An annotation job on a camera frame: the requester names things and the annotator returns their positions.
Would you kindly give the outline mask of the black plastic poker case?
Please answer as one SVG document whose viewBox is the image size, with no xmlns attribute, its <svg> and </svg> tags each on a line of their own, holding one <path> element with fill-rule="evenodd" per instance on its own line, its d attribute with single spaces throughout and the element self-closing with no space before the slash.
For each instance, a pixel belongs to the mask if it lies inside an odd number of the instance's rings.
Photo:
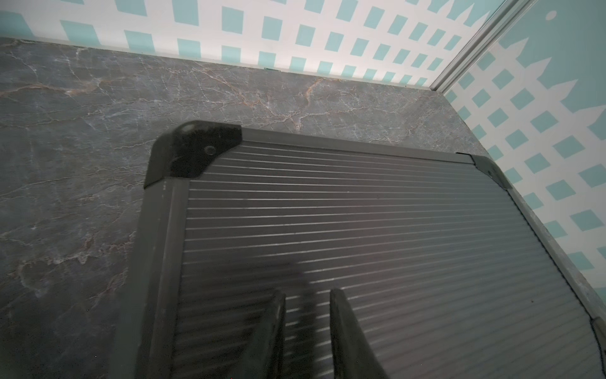
<svg viewBox="0 0 606 379">
<path fill-rule="evenodd" d="M 605 315 L 490 159 L 192 121 L 156 139 L 112 378 L 334 376 L 343 290 L 388 378 L 603 378 Z"/>
</svg>

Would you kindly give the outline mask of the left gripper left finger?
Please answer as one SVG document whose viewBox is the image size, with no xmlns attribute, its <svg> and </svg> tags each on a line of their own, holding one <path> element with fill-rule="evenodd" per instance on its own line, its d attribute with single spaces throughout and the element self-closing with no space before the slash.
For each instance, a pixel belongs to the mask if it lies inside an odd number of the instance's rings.
<svg viewBox="0 0 606 379">
<path fill-rule="evenodd" d="M 229 378 L 281 378 L 286 296 L 276 291 Z"/>
</svg>

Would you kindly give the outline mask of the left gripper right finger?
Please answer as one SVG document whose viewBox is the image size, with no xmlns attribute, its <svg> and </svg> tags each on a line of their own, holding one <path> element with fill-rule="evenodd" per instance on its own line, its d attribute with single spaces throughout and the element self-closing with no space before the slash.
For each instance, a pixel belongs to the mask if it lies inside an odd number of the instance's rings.
<svg viewBox="0 0 606 379">
<path fill-rule="evenodd" d="M 388 378 L 340 289 L 330 291 L 330 332 L 335 378 Z"/>
</svg>

